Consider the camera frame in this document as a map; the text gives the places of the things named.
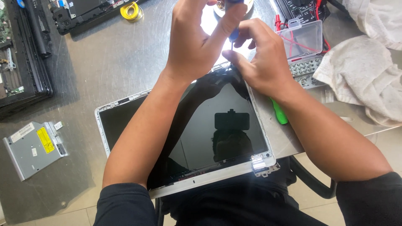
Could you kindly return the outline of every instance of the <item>metal hinge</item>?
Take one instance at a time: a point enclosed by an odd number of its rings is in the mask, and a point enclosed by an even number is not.
[[[254,172],[256,177],[267,177],[268,174],[281,168],[278,163],[273,166],[267,166],[265,160],[270,157],[271,155],[269,152],[263,152],[251,156],[252,171]]]

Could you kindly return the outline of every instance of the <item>blue screwdriver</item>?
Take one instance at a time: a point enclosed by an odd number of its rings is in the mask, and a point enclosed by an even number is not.
[[[244,4],[244,0],[225,0],[225,12],[227,12],[235,4],[239,4],[239,3]],[[232,50],[233,50],[233,42],[238,37],[239,37],[239,28],[236,27],[235,30],[229,36],[229,41],[232,43]]]

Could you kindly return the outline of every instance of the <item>green screwdriver handle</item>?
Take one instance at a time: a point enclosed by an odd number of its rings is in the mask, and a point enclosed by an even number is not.
[[[277,115],[277,119],[278,119],[279,123],[282,125],[285,125],[286,123],[289,122],[287,120],[285,113],[283,112],[282,108],[275,102],[275,100],[273,100],[272,98],[270,98],[270,99],[272,100],[272,103],[274,104],[275,113]]]

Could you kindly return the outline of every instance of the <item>solder wire spool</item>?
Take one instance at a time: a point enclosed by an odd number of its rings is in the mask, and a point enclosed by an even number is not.
[[[121,7],[120,13],[129,22],[136,22],[144,15],[142,8],[136,2]]]

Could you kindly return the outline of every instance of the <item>person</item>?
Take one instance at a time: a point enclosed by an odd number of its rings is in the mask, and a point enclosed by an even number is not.
[[[148,176],[183,92],[208,73],[237,26],[235,47],[252,39],[249,48],[256,48],[256,55],[251,62],[231,50],[223,56],[251,87],[282,107],[310,160],[338,183],[346,225],[402,225],[402,178],[381,151],[292,78],[281,37],[259,19],[240,22],[244,4],[230,8],[208,36],[200,27],[202,9],[215,3],[179,0],[174,7],[166,67],[107,160],[94,225],[157,224]],[[286,192],[246,174],[176,193],[182,199],[164,205],[171,205],[178,226],[325,225],[299,211]]]

